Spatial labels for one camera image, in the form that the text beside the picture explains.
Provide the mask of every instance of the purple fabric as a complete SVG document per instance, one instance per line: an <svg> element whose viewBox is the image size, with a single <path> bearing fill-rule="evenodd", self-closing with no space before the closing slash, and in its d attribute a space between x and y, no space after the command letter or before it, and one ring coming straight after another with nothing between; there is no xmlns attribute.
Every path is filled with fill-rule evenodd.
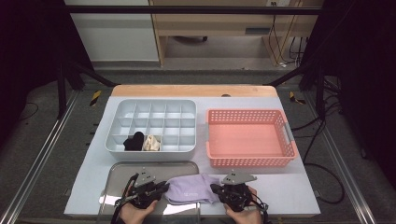
<svg viewBox="0 0 396 224"><path fill-rule="evenodd" d="M170 204L219 202L219 196L212 192L210 185L220 185L220 182L207 174L178 176L167 183L169 190L164 196Z"/></svg>

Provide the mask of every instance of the aluminum rail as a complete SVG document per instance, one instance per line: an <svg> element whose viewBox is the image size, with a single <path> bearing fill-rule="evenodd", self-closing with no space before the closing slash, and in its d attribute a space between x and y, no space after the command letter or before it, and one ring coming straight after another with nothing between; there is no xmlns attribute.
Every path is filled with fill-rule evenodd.
<svg viewBox="0 0 396 224"><path fill-rule="evenodd" d="M47 159L50 156L52 149L54 148L64 125L66 124L70 114L76 104L77 98L79 95L79 91L72 91L72 95L69 98L68 107L65 111L64 115L57 119L49 136L35 158L35 162L33 163L30 171L24 178L18 192L14 196L12 202L7 207L6 212L0 217L1 224L13 224L17 221L18 215L20 214L24 204L26 203L27 198L30 195L33 187L35 186L35 182L41 174L41 171L44 168L44 165L47 162Z"/></svg>
<svg viewBox="0 0 396 224"><path fill-rule="evenodd" d="M316 109L314 106L314 98L311 94L305 92L304 93L305 99L307 99L308 105L311 108L312 113L316 116ZM359 220L362 224L375 224L375 218L373 213L367 204L366 200L364 199L361 190L356 183L353 174L350 172L347 163L344 161L340 151L338 150L337 145L334 143L332 139L332 135L327 127L323 130L323 141L328 148L330 157L332 158L332 162L334 163L334 167L337 170L338 174L340 175L340 179L344 183L346 188L346 193L349 196L349 199L355 208L356 215L358 216Z"/></svg>

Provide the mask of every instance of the pink plastic basket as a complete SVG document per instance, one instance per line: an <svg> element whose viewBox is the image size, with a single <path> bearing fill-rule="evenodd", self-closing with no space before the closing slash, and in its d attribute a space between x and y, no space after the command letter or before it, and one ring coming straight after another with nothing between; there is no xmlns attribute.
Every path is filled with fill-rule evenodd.
<svg viewBox="0 0 396 224"><path fill-rule="evenodd" d="M282 110L209 109L206 123L212 167L286 166L298 155Z"/></svg>

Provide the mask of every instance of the silver tray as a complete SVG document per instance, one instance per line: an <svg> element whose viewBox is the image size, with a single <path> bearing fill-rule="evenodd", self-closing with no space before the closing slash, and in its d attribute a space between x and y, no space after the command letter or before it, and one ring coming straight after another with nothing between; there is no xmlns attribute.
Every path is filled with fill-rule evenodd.
<svg viewBox="0 0 396 224"><path fill-rule="evenodd" d="M132 175L139 173L143 168L155 176L155 183L167 181L172 177L199 174L198 166L192 161L172 162L119 162L114 164L108 174L104 194L99 200L101 203L97 222L109 223L115 211L114 202L121 197ZM168 222L169 219L183 219L183 223L199 222L199 204L171 205L162 197L157 203L154 212L147 217L150 222Z"/></svg>

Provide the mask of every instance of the wire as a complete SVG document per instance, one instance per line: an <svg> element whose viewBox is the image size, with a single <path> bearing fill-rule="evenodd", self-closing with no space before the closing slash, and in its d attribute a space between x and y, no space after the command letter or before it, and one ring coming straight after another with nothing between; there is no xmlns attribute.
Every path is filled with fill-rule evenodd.
<svg viewBox="0 0 396 224"><path fill-rule="evenodd" d="M303 136L294 136L294 138L309 138L313 137L314 135L303 135Z"/></svg>
<svg viewBox="0 0 396 224"><path fill-rule="evenodd" d="M305 165L305 166L315 166L315 167L318 167L318 168L320 168L320 169L326 171L327 173L329 173L330 175L332 175L332 177L334 177L334 178L337 180L337 182L339 183L339 185L340 185L340 187L341 187L341 196L340 196L340 198L339 198L338 200L336 200L336 201L329 201L329 200L327 200L327 199L324 199L324 198L321 197L321 196L318 197L319 200L323 201L324 203L330 203L330 204L338 204L338 203L340 203L341 201L344 200L344 198L345 198L345 196L346 196L346 190L345 190L345 188L344 188L343 182L341 181L341 179L340 179L335 173L333 173L333 172L332 172L331 170L329 170L328 168L326 168L326 167L324 167L324 166L322 166L322 165L315 164L315 163L306 162L306 163L304 163L304 165Z"/></svg>
<svg viewBox="0 0 396 224"><path fill-rule="evenodd" d="M300 54L304 54L304 52L301 51L302 44L303 44L303 38L300 37L300 44L299 44L298 51L292 51L295 39L296 39L296 37L294 36L293 39L291 40L291 43L290 43L290 47L289 47L289 58L294 59L294 60L295 60L295 63L298 62L298 64L300 65L300 61L301 61L301 56L300 56Z"/></svg>
<svg viewBox="0 0 396 224"><path fill-rule="evenodd" d="M335 92L335 93L340 93L340 91L341 91L337 86L335 86L334 84L332 84L332 83L331 83L329 80L327 80L326 78L324 78L323 84L324 84L325 90L332 91L332 92Z"/></svg>
<svg viewBox="0 0 396 224"><path fill-rule="evenodd" d="M330 98L333 98L333 97L338 97L338 95L330 95L330 96L326 97L324 101L327 102ZM335 103L331 104L331 105L325 110L325 114L326 114L325 117L330 116L334 111L332 111L332 112L330 112L330 113L329 113L329 111L330 111L332 108L334 108L334 107L336 107L336 106L339 106L339 105L340 105L340 104L339 104L338 102L335 102ZM302 127L295 128L295 129L292 129L292 130L293 130L293 131L300 130L300 129L304 128L304 127L307 127L307 126L313 124L313 123L314 123L315 121L317 121L318 119L319 119L319 117L317 117L317 118L311 120L310 122L308 122L307 124L303 125ZM326 167L324 167L324 166L322 166L322 165L318 165L318 164L315 164L315 163L312 163L312 162L306 162L306 158L308 157L308 154L309 154L310 150L312 149L312 146L313 146L313 144L314 144L314 142L315 142L315 139L316 139L317 136L324 130L325 126L326 126L326 119L323 119L323 120L321 121L321 123L319 124L318 129L316 130L316 132L314 133L314 135L312 135L312 139L311 139L311 141L310 141L310 143L309 143L308 149L307 149L307 151L305 152L304 157L303 157L303 165L304 165L304 166L315 166L315 167L317 167L317 168L319 168L319 169L322 169L322 170L324 170L325 172L329 173L331 176L333 176L333 177L337 180L337 182L338 182L338 184L340 185L340 188L341 188L341 196L340 196L340 198L337 199L336 201L330 201L330 200L327 200L327 199L325 199L325 198L323 198L323 197L321 197L321 196L318 196L318 199L321 200L321 201L323 201L324 203L338 204L338 203L340 203L341 201L343 201L343 200L345 199L345 195L346 195L345 187L344 187L344 184L342 183L341 179L340 179L335 173L333 173L331 170L329 170L328 168L326 168Z"/></svg>
<svg viewBox="0 0 396 224"><path fill-rule="evenodd" d="M254 204L256 204L260 210L262 211L262 215L263 215L263 219L262 219L262 223L263 224L271 224L272 222L268 220L268 204L264 203L256 194L250 192L251 195L253 195L254 197L256 197L257 200L259 200L260 202L256 202L256 201L252 201Z"/></svg>
<svg viewBox="0 0 396 224"><path fill-rule="evenodd" d="M346 10L342 18L334 25L334 27L331 29L329 34L323 38L323 40L320 42L319 46L313 50L313 53L310 55L309 58L305 61L305 63L302 66L299 66L297 69L294 69L293 71L290 71L287 73L285 76L278 78L277 80L267 83L267 84L262 84L263 86L273 86L276 87L280 85L281 83L287 81L288 79L295 77L305 71L305 69L309 68L312 64L318 64L321 62L322 58L319 55L322 53L324 50L325 44L331 39L331 37L335 34L337 31L338 27L341 26L342 22L346 19L347 15L349 14L350 10L353 8L353 6L356 3L356 0L350 0L348 1L349 3L349 8ZM337 7L342 9L344 5L347 3L343 2L342 4L339 4Z"/></svg>
<svg viewBox="0 0 396 224"><path fill-rule="evenodd" d="M125 189L123 190L121 198L116 200L116 203L114 204L116 209L115 209L114 214L113 214L113 216L111 218L111 221L110 221L111 224L117 223L118 218L119 218L119 214L120 214L120 210L124 206L123 201L127 197L126 194L127 194L128 190L129 190L129 186L131 185L131 182L132 181L136 181L136 179L137 179L137 175L133 175L133 176L131 176L131 178L129 178L128 183L126 184Z"/></svg>
<svg viewBox="0 0 396 224"><path fill-rule="evenodd" d="M22 118L22 119L19 119L19 121L22 121L22 120L24 120L24 119L29 119L29 118L31 118L35 113L37 113L37 111L38 111L38 105L37 104L35 104L35 103L26 103L27 105L35 105L35 111L31 114L31 115L29 115L29 116L27 116L27 117L25 117L25 118Z"/></svg>
<svg viewBox="0 0 396 224"><path fill-rule="evenodd" d="M285 64L293 63L293 61L287 61L287 60L285 60L285 59L282 57L282 51L280 50L280 45L279 45L279 41L277 40L277 35L276 35L276 30L275 30L275 21L276 21L276 15L274 15L274 19L273 19L273 24L272 24L272 27L271 27L271 31L270 31L270 34L268 35L268 45L270 46L270 50L271 50L271 52L272 52L273 55L274 55L274 59L275 59L276 63L277 63L277 64L280 64L280 62L279 62L279 61L277 60L277 58L275 57L274 50L273 50L273 48L272 48L272 46L271 46L271 33L274 31L275 40L276 40L276 44L277 44L277 49L279 50L279 56L280 56L280 58L285 62Z"/></svg>

